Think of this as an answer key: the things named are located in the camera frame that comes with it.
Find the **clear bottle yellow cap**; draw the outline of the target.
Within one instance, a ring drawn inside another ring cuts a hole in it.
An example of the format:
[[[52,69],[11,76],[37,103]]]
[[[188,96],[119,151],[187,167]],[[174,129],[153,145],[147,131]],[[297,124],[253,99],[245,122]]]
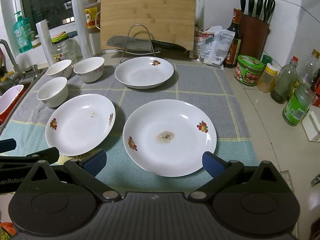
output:
[[[319,61],[319,51],[316,49],[313,49],[310,57],[298,71],[298,80],[308,85],[309,87],[312,86],[312,81],[315,78],[315,76],[318,73],[319,67],[318,67],[318,61]]]

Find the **tall cling film roll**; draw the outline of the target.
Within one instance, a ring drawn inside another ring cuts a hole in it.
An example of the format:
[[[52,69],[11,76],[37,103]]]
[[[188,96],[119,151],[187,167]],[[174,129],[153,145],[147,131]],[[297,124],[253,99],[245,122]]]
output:
[[[83,0],[71,0],[71,2],[82,57],[88,59],[93,56],[93,51],[87,29]]]

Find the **white floral bowl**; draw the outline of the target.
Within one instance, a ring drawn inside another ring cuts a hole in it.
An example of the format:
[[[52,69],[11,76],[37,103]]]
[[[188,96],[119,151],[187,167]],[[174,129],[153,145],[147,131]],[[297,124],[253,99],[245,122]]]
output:
[[[69,78],[72,73],[72,61],[69,59],[59,61],[50,66],[46,74],[49,77],[65,77]]]
[[[84,83],[92,83],[102,77],[104,63],[103,57],[91,57],[77,63],[73,71]]]

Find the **green label plastic bottle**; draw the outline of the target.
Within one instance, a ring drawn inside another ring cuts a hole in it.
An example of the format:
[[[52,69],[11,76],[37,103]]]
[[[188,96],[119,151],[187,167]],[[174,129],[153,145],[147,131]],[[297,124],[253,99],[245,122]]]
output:
[[[297,126],[306,115],[314,98],[315,93],[309,84],[300,83],[282,111],[285,122],[290,126]]]

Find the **green dish soap bottle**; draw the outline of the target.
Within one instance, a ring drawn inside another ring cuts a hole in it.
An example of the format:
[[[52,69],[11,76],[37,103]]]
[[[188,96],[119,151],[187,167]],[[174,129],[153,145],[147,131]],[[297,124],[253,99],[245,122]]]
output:
[[[21,11],[15,13],[17,21],[14,24],[14,34],[18,44],[19,52],[24,53],[33,48],[31,42],[31,26],[27,17],[23,17]]]

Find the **green cap small jar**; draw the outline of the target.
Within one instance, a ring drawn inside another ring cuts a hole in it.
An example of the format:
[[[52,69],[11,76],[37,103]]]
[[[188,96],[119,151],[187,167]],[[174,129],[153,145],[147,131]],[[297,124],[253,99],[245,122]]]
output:
[[[263,55],[261,62],[263,63],[264,66],[266,66],[268,63],[272,63],[273,59],[272,57],[268,56],[268,55]]]

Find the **white plate with food stain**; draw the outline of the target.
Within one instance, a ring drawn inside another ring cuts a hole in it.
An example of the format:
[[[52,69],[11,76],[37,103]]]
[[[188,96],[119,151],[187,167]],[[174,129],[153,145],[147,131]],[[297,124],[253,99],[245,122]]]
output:
[[[163,177],[200,170],[204,152],[217,145],[215,126],[196,106],[172,99],[155,100],[136,109],[123,128],[128,156],[140,168]]]

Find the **dark soy sauce bottle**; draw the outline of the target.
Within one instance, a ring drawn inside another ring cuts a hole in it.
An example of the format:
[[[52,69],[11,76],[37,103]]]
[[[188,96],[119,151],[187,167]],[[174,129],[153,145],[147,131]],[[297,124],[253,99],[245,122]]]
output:
[[[227,68],[234,68],[237,62],[239,49],[242,42],[242,35],[240,32],[241,15],[242,11],[240,9],[233,9],[233,18],[228,30],[233,31],[235,35],[224,61],[225,67]]]

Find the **glass jar green lid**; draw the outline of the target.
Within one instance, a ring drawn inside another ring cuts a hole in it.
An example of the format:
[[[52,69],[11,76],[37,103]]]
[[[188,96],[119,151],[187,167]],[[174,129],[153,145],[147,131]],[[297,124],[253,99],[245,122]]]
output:
[[[75,43],[65,31],[52,37],[51,42],[51,54],[55,62],[71,60],[72,64],[76,63]]]

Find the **steel sink faucet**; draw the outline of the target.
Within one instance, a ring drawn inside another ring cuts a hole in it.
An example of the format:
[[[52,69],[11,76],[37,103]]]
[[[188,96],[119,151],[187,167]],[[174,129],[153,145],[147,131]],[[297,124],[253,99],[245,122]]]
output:
[[[4,39],[0,39],[1,45],[4,46],[5,51],[9,57],[10,62],[12,63],[13,66],[13,70],[14,73],[10,76],[10,78],[12,79],[12,81],[16,81],[16,80],[22,80],[22,79],[26,79],[29,77],[33,77],[34,79],[37,78],[38,74],[37,71],[34,71],[33,67],[35,67],[36,65],[31,66],[31,72],[22,72],[20,66],[18,65],[18,63],[16,62],[10,48],[9,45],[7,43],[6,40]]]

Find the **red printed food bag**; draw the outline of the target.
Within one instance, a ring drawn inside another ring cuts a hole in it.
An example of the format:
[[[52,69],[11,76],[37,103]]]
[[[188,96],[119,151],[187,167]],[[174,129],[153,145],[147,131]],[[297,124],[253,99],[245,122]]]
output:
[[[203,42],[214,34],[217,31],[221,31],[221,26],[212,26],[206,30],[201,29],[200,27],[195,27],[194,31],[194,47],[193,47],[193,54],[199,56],[201,52],[201,46]]]

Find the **red cap dark oil bottle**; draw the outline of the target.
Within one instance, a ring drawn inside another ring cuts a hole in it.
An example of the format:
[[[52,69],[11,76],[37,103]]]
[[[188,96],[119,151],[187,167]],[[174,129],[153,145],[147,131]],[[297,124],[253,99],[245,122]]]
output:
[[[297,79],[298,58],[293,56],[288,64],[283,66],[271,91],[271,98],[279,104],[284,104],[291,87]]]

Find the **brown knife block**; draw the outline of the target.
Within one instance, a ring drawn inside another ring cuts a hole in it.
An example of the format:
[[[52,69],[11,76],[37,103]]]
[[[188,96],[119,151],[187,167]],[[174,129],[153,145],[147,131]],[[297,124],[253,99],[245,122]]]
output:
[[[276,6],[275,0],[240,0],[240,55],[259,59],[269,32],[269,19]]]

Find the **white plate fruit print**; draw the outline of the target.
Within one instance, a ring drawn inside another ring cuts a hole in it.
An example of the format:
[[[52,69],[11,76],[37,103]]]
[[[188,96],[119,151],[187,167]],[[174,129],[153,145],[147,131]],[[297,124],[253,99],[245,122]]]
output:
[[[115,78],[129,88],[150,89],[168,81],[174,74],[173,65],[158,57],[137,57],[120,63]]]
[[[76,96],[63,103],[49,118],[45,139],[61,155],[81,155],[102,143],[114,126],[116,110],[99,94]]]

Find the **bamboo cutting board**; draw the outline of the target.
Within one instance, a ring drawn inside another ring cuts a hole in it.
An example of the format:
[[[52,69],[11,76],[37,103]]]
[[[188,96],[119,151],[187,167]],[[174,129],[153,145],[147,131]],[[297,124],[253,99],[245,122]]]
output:
[[[113,36],[194,46],[196,0],[101,0],[100,48]]]

